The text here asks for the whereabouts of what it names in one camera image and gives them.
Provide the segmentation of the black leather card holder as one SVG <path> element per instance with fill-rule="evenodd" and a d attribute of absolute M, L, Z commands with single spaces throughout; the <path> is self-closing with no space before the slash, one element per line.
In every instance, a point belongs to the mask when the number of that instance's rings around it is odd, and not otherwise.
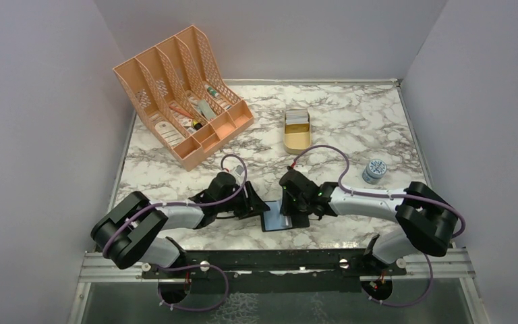
<path fill-rule="evenodd" d="M 310 220 L 307 215 L 286 216 L 281 213 L 281 201 L 267 201 L 267 211 L 260 216 L 261 228 L 263 232 L 277 232 L 282 230 L 292 230 L 307 228 Z"/>

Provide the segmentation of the beige oval card tray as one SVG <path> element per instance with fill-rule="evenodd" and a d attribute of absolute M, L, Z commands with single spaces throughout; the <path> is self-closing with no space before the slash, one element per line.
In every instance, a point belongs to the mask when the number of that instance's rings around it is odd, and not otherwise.
<path fill-rule="evenodd" d="M 285 125 L 283 120 L 283 146 L 289 154 L 299 154 L 311 146 L 311 123 L 302 125 Z"/>

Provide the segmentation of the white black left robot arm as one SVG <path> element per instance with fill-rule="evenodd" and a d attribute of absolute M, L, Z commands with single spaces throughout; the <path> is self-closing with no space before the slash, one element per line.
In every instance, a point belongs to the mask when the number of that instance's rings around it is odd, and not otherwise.
<path fill-rule="evenodd" d="M 250 181 L 222 171 L 208 188 L 177 204 L 152 202 L 140 191 L 128 194 L 91 230 L 90 237 L 119 269 L 137 262 L 157 265 L 169 277 L 182 274 L 188 261 L 185 250 L 163 230 L 198 230 L 217 220 L 220 213 L 237 219 L 261 216 L 270 207 Z"/>

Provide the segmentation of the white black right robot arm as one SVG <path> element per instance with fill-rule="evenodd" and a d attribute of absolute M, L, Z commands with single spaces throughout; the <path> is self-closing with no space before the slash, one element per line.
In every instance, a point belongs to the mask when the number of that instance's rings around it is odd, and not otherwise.
<path fill-rule="evenodd" d="M 362 257 L 363 268 L 378 275 L 409 254 L 446 255 L 459 217 L 422 182 L 398 190 L 355 190 L 337 182 L 315 184 L 289 168 L 280 179 L 284 216 L 357 215 L 396 223 L 398 229 L 374 236 Z"/>

